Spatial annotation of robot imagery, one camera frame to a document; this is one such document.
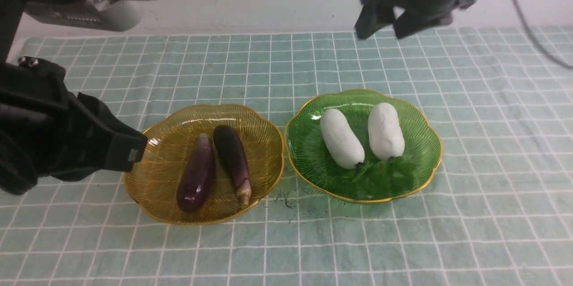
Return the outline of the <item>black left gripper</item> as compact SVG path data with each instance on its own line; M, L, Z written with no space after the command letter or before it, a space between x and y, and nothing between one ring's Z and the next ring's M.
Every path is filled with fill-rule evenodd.
M148 138L102 100L70 92L52 63L1 64L1 189L22 196L52 176L80 181L98 170L130 172Z

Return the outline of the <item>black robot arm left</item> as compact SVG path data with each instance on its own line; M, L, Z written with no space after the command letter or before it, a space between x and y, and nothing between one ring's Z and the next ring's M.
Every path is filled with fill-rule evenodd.
M129 172L147 137L123 123L102 100L66 88L66 70L9 51L22 15L57 26L125 32L141 20L144 0L0 0L1 188L22 196L39 178L77 182L97 172Z

